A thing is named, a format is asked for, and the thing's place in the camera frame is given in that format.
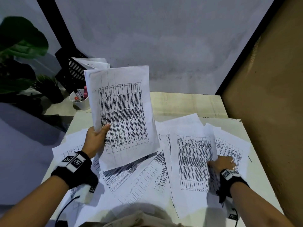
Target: hand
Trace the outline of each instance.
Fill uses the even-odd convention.
[[[104,147],[104,139],[110,127],[110,124],[104,125],[99,133],[95,132],[93,126],[87,130],[82,151],[87,154],[90,159],[96,155],[101,147]]]
[[[218,174],[224,169],[234,169],[236,164],[232,162],[233,158],[231,156],[220,156],[218,155],[218,159],[216,161],[208,161],[207,164],[214,168],[214,171]]]

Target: brown wall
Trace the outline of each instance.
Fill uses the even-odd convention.
[[[222,95],[288,218],[303,226],[303,0],[286,0]]]

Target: pen holder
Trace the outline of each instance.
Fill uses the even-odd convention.
[[[79,90],[80,90],[81,94],[84,95],[84,89],[81,88]],[[83,110],[83,111],[90,109],[88,97],[85,100],[82,100],[80,102],[75,102],[74,101],[75,96],[76,96],[76,94],[74,92],[72,92],[69,95],[69,99],[70,99],[70,101],[72,101],[74,103],[74,105],[76,105],[80,110]]]

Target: wrist strap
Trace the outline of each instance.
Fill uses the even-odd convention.
[[[69,154],[51,173],[51,176],[56,175],[63,179],[69,186],[69,189],[77,187],[81,184],[88,184],[96,187],[98,177],[91,170],[92,161],[82,151],[74,154]]]
[[[249,187],[247,182],[242,178],[242,175],[240,175],[237,171],[224,169],[220,172],[220,188],[217,191],[217,195],[219,195],[220,203],[223,203],[226,197],[230,197],[230,198],[232,197],[230,194],[230,187],[235,182],[244,183]]]

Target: white table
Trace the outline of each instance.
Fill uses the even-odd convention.
[[[159,122],[187,114],[197,113],[199,117],[212,117],[200,118],[203,124],[208,122],[214,126],[220,126],[222,130],[250,142],[242,122],[239,119],[228,119],[220,96],[151,93],[151,100],[155,120]],[[78,111],[75,114],[66,134],[80,131],[81,129],[90,127],[92,125],[91,112]],[[251,161],[249,161],[247,169],[248,184],[254,191],[256,191],[259,195],[261,195],[264,199],[282,212],[282,208],[275,197],[274,191],[253,147],[251,147],[249,157]],[[50,176],[54,167],[55,163],[52,161],[46,175],[43,178],[43,181]],[[165,211],[172,218],[173,222],[181,222],[185,226],[235,225],[235,221],[226,219],[224,214],[217,209],[203,208],[180,220],[178,219],[172,202],[170,202]],[[88,221],[100,221],[101,218],[107,215],[109,212],[110,211],[102,211],[98,215],[89,218]],[[58,213],[59,210],[56,210],[51,219],[55,219]],[[238,226],[245,226],[241,219],[238,222]]]

